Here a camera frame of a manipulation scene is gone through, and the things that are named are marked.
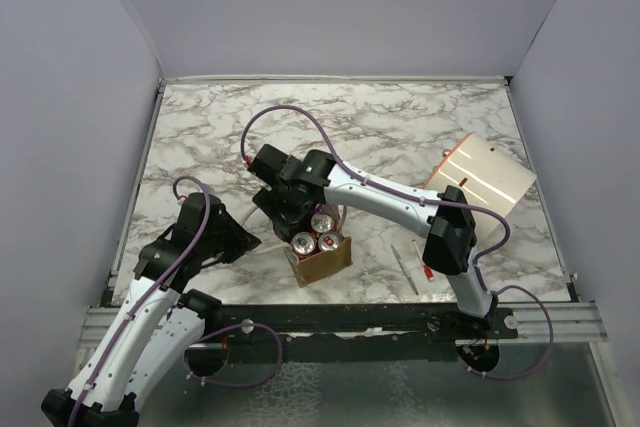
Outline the red cola can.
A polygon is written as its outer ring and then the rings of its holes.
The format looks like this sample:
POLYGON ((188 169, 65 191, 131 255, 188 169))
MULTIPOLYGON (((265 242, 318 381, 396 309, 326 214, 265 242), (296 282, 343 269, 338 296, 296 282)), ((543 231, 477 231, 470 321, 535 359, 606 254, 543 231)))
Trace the red cola can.
POLYGON ((310 226, 314 232, 322 234, 334 229, 335 220, 326 212, 317 212, 311 217, 310 226))

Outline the silver red beverage can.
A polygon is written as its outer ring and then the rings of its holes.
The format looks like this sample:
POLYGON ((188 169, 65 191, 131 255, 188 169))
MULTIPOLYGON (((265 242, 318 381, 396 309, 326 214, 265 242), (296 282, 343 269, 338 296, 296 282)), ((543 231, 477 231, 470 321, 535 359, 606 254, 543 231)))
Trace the silver red beverage can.
POLYGON ((317 240, 318 248, 323 252, 336 250, 343 242, 344 237, 333 231, 325 232, 319 235, 317 240))

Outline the brown canvas bag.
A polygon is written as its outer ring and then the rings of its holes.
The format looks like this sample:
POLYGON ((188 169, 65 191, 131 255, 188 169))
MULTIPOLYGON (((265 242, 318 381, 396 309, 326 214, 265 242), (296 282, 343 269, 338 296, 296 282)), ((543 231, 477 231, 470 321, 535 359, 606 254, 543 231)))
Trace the brown canvas bag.
MULTIPOLYGON (((281 240, 286 244, 285 256, 299 287, 305 287, 311 283, 325 279, 352 264, 351 238, 342 232, 344 219, 346 218, 346 209, 340 212, 337 205, 319 204, 312 216, 317 212, 326 212, 334 218, 335 227, 332 231, 341 234, 344 240, 336 250, 329 252, 321 251, 317 245, 316 251, 307 257, 299 257, 291 250, 291 240, 281 240)), ((309 228, 301 232, 312 233, 316 237, 316 241, 320 235, 311 229, 310 222, 309 228)))

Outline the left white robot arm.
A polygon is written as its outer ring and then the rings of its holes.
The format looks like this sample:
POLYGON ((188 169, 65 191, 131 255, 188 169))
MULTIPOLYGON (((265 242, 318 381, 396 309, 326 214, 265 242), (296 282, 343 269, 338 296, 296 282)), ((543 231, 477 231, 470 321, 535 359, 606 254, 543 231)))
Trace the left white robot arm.
POLYGON ((232 263, 260 241, 213 194, 192 193, 178 218, 138 255, 129 291, 92 357, 41 410, 54 426, 135 426, 187 346, 220 332, 218 300, 188 290, 200 271, 232 263))

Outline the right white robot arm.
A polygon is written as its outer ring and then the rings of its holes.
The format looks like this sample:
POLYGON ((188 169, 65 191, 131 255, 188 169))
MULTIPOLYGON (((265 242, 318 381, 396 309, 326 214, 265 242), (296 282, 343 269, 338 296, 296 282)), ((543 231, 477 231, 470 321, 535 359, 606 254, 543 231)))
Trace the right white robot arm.
POLYGON ((460 188, 416 189, 372 176, 328 152, 314 149, 300 160, 268 144, 248 161, 248 171, 264 184, 253 202, 281 237, 291 239, 322 204, 394 222, 425 240, 422 260, 447 278, 461 330, 481 338, 494 328, 497 298, 472 267, 476 222, 460 188))

